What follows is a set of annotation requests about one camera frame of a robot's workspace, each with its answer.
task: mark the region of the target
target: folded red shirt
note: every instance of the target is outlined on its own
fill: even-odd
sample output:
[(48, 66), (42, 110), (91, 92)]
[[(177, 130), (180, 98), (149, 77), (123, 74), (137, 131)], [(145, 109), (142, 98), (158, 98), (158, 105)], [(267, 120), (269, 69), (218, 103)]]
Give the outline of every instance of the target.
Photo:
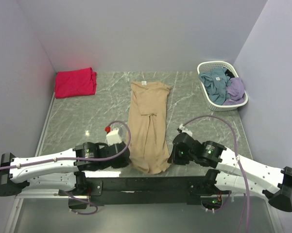
[(55, 98), (89, 96), (96, 92), (96, 72), (92, 68), (58, 72), (55, 78)]

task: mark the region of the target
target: white plastic basket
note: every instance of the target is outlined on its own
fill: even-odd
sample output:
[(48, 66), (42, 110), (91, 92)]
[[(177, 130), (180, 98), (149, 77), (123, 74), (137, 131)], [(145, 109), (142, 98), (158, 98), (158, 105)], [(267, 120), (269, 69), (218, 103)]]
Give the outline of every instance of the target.
[[(198, 65), (198, 74), (200, 74), (201, 72), (209, 72), (216, 67), (227, 68), (234, 74), (235, 77), (238, 77), (238, 74), (235, 71), (234, 67), (231, 64), (229, 64), (228, 62), (222, 62), (222, 61), (200, 63)], [(206, 101), (206, 104), (209, 107), (209, 109), (212, 111), (230, 111), (230, 110), (237, 109), (238, 107), (241, 107), (248, 102), (248, 96), (247, 96), (247, 93), (245, 91), (244, 96), (243, 96), (244, 97), (243, 103), (236, 104), (236, 105), (217, 105), (217, 104), (214, 104), (209, 99), (208, 94), (206, 92), (206, 89), (204, 87), (204, 84), (201, 81), (200, 81), (200, 85), (201, 85), (201, 88), (203, 89), (203, 96), (204, 96), (204, 99)]]

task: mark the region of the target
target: marble table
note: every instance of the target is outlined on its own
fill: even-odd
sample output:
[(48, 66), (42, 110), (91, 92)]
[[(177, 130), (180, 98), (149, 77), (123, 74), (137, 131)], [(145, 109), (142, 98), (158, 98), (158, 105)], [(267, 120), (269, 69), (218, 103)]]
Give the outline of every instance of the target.
[[(172, 151), (177, 128), (193, 117), (214, 115), (233, 126), (239, 154), (251, 158), (250, 149), (237, 110), (213, 112), (206, 106), (197, 72), (98, 72), (97, 90), (93, 96), (55, 99), (44, 132), (40, 155), (52, 154), (89, 142), (105, 142), (105, 126), (113, 120), (127, 122), (131, 100), (131, 81), (161, 81), (170, 85), (167, 102), (166, 141)], [(188, 125), (200, 142), (212, 140), (233, 148), (230, 129), (221, 121), (209, 117)], [(191, 162), (187, 166), (171, 165), (155, 176), (203, 176), (208, 167)], [(87, 177), (147, 177), (131, 166), (103, 171), (87, 171)]]

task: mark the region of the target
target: light gray wall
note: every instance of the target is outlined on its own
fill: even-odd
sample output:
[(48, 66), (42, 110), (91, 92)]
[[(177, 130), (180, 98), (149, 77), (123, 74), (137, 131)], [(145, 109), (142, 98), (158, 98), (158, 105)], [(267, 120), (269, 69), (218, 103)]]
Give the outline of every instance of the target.
[(234, 62), (266, 0), (18, 0), (55, 70)]
[[(249, 95), (240, 114), (254, 158), (292, 167), (292, 0), (268, 0), (234, 65)], [(292, 213), (280, 216), (292, 233)]]
[[(54, 69), (15, 0), (0, 0), (0, 158), (33, 156), (52, 97)], [(0, 198), (0, 233), (13, 198)]]

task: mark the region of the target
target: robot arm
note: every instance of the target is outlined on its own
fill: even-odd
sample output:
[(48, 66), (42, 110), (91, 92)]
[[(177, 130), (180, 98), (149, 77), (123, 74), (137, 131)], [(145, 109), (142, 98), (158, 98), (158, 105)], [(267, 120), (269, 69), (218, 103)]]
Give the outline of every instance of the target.
[(129, 150), (119, 157), (102, 161), (79, 161), (78, 158), (107, 158), (125, 148), (119, 129), (110, 131), (106, 143), (86, 142), (75, 148), (55, 154), (31, 158), (17, 158), (12, 153), (3, 154), (0, 166), (13, 168), (0, 171), (0, 196), (13, 196), (27, 189), (60, 189), (74, 195), (88, 189), (84, 170), (96, 171), (109, 166), (125, 167), (130, 163)]
[(210, 166), (206, 177), (211, 177), (213, 185), (221, 191), (245, 193), (245, 183), (238, 165), (240, 160), (248, 179), (250, 193), (261, 197), (280, 210), (292, 212), (292, 168), (284, 169), (260, 164), (212, 141), (200, 143), (187, 133), (180, 133), (173, 140), (173, 150), (169, 163), (185, 165), (194, 161), (202, 166)]

